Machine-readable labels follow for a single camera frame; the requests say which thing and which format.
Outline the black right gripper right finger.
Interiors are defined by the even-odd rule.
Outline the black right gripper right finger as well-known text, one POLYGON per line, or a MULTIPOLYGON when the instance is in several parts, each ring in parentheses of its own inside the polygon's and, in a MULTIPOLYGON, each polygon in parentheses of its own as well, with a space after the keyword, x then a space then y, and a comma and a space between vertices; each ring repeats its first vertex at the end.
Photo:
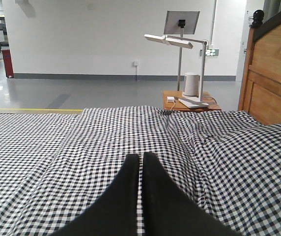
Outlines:
POLYGON ((200 209, 168 175, 156 154, 143 156, 142 208, 147 236, 236 236, 200 209))

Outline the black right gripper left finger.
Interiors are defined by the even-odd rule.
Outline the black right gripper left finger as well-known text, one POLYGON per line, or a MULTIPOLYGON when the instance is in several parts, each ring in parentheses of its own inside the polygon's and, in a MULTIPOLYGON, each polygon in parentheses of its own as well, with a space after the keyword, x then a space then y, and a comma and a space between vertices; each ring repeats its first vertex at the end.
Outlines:
POLYGON ((54 236, 136 236, 139 156, 128 154, 98 199, 54 236))

